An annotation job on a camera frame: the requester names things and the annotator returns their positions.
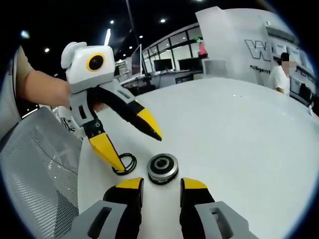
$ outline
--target white robot head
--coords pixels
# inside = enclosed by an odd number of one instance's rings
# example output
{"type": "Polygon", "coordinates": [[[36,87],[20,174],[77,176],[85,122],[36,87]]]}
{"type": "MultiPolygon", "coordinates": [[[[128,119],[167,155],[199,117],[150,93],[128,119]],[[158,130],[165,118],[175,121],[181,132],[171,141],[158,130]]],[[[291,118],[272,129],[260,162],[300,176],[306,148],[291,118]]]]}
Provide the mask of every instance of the white robot head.
{"type": "Polygon", "coordinates": [[[115,61],[109,46],[87,46],[71,42],[62,52],[61,67],[66,70],[72,93],[113,80],[115,61]]]}

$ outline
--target white robot ear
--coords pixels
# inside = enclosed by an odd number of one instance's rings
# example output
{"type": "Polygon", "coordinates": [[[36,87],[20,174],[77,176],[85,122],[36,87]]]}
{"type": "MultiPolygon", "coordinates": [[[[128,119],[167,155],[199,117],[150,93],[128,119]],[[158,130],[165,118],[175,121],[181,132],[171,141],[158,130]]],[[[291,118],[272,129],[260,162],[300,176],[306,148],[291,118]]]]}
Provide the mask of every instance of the white robot ear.
{"type": "Polygon", "coordinates": [[[69,44],[67,44],[67,46],[64,48],[63,52],[62,52],[62,56],[61,56],[61,67],[63,69],[68,68],[73,61],[73,56],[74,56],[74,52],[77,49],[80,49],[82,47],[86,47],[87,44],[86,42],[70,42],[69,44]]]}

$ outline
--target white counter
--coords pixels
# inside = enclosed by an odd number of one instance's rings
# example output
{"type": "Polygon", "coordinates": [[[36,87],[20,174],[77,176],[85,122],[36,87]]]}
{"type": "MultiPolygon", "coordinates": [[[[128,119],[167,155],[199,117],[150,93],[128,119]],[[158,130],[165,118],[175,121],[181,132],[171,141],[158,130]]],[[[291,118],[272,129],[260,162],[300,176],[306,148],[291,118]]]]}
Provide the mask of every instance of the white counter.
{"type": "Polygon", "coordinates": [[[266,87],[223,78],[165,87],[138,96],[155,117],[162,142],[141,133],[110,108],[98,113],[118,153],[138,159],[120,177],[84,139],[78,172],[83,212],[127,178],[145,179],[139,239],[182,239],[181,177],[205,183],[216,201],[246,218],[260,239],[283,239],[307,208],[319,172],[319,120],[308,109],[266,87]],[[158,153],[173,154],[179,176],[152,184],[146,166],[158,153]]]}

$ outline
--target robot camera eye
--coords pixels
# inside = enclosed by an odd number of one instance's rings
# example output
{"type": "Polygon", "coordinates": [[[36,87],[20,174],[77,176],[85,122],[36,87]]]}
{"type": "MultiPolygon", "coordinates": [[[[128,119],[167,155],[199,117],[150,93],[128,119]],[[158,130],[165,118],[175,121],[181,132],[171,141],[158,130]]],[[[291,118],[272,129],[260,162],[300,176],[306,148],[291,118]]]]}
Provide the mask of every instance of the robot camera eye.
{"type": "Polygon", "coordinates": [[[104,63],[104,55],[101,53],[91,56],[86,64],[89,71],[98,71],[104,63]]]}

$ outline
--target desk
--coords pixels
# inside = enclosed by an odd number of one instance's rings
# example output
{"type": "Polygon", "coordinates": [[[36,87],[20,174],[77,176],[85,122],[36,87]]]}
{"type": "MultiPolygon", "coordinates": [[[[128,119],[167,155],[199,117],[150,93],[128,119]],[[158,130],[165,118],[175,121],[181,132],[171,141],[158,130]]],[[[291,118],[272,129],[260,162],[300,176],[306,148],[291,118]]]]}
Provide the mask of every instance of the desk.
{"type": "Polygon", "coordinates": [[[295,100],[263,86],[225,78],[202,79],[137,97],[163,134],[156,141],[110,108],[98,113],[118,153],[138,159],[117,176],[84,139],[78,171],[79,213],[127,178],[145,179],[139,239],[182,239],[180,178],[202,181],[249,222],[260,239],[283,239],[307,208],[318,175],[319,120],[295,100]],[[179,175],[152,184],[146,166],[159,153],[173,154],[179,175]]]}
{"type": "MultiPolygon", "coordinates": [[[[159,73],[159,72],[151,72],[151,81],[150,83],[154,85],[157,89],[167,87],[167,86],[172,86],[177,84],[176,79],[178,78],[187,78],[191,75],[198,74],[201,71],[171,71],[171,72],[164,72],[164,73],[159,73]]],[[[143,82],[144,76],[139,76],[139,77],[134,77],[127,79],[120,84],[125,87],[133,87],[133,86],[142,86],[145,84],[143,82]]]]}

